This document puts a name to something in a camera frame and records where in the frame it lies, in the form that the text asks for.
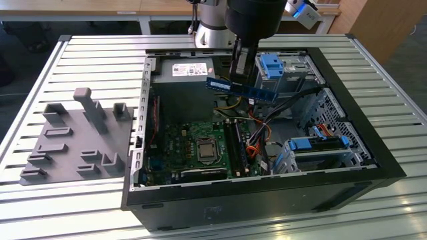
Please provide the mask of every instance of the white table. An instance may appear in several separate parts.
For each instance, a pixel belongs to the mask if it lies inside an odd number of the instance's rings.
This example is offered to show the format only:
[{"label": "white table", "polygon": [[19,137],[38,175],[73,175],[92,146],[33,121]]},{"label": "white table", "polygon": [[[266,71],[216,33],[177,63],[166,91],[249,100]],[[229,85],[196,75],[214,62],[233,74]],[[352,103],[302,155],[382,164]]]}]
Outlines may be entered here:
[{"label": "white table", "polygon": [[75,87],[104,108],[137,107],[145,49],[193,48],[185,35],[74,36],[59,41],[0,145],[0,239],[416,239],[427,232],[427,117],[360,43],[344,35],[276,35],[260,47],[318,47],[406,178],[316,214],[149,233],[120,210],[122,178],[21,186],[46,102],[66,109]]}]

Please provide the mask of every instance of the wooden table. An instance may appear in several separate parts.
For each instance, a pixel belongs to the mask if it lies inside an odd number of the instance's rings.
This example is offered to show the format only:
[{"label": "wooden table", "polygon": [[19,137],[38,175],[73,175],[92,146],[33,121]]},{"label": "wooden table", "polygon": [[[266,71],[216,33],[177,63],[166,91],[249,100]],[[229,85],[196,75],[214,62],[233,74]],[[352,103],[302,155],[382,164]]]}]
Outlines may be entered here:
[{"label": "wooden table", "polygon": [[[316,34],[326,34],[336,4],[318,5]],[[192,7],[185,0],[0,0],[0,21],[138,21],[142,35],[150,35],[150,21],[188,21]],[[281,21],[294,21],[282,14]]]}]

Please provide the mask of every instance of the green motherboard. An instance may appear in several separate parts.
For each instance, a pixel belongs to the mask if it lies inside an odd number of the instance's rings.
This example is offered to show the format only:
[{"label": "green motherboard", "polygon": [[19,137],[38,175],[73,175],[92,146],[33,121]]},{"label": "green motherboard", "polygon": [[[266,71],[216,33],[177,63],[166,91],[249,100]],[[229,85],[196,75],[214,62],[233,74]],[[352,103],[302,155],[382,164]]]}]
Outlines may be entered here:
[{"label": "green motherboard", "polygon": [[[226,178],[234,178],[233,164],[237,161],[229,158],[225,123],[194,122],[188,124],[166,125],[164,129],[164,145],[161,155],[149,158],[148,181],[150,185],[173,184],[174,176],[180,171],[200,169],[226,169]],[[250,136],[248,123],[237,123],[241,140]],[[260,172],[256,163],[248,164],[245,176],[257,176]]]}]

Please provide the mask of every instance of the sticker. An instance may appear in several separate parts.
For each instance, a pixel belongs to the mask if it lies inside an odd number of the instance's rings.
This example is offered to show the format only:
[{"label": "sticker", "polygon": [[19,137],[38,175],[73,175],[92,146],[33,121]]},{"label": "sticker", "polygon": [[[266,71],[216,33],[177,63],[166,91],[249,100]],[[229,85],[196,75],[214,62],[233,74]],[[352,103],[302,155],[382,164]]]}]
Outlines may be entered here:
[{"label": "sticker", "polygon": [[136,11],[117,11],[117,14],[136,14]]},{"label": "sticker", "polygon": [[172,65],[172,77],[208,75],[205,63],[180,63]]},{"label": "sticker", "polygon": [[266,171],[266,163],[264,161],[260,161],[260,167]]},{"label": "sticker", "polygon": [[217,83],[217,82],[213,82],[213,81],[210,81],[210,86],[217,87],[220,89],[226,89],[226,90],[229,90],[229,88],[230,88],[230,86],[221,84],[221,83]]}]

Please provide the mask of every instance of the blue plastic clip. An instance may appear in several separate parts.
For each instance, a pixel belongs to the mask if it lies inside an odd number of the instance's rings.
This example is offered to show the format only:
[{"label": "blue plastic clip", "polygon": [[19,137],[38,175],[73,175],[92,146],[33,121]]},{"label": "blue plastic clip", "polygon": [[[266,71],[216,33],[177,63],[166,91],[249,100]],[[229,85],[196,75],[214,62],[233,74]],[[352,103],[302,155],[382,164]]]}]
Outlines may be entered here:
[{"label": "blue plastic clip", "polygon": [[314,134],[317,134],[318,138],[321,138],[322,140],[326,140],[326,137],[321,134],[316,126],[312,127],[312,130],[314,131]]},{"label": "blue plastic clip", "polygon": [[280,79],[284,73],[282,62],[276,54],[261,54],[260,64],[268,79]]},{"label": "blue plastic clip", "polygon": [[349,140],[348,140],[348,137],[341,136],[341,137],[340,137],[340,140],[341,140],[341,143],[344,144],[345,148],[348,148],[348,147],[349,147]]},{"label": "blue plastic clip", "polygon": [[296,138],[292,139],[292,141],[296,144],[296,149],[310,149],[312,145],[309,143],[309,140],[306,138]]},{"label": "blue plastic clip", "polygon": [[294,145],[293,140],[288,141],[288,146],[289,146],[292,151],[296,149],[296,145]]}]

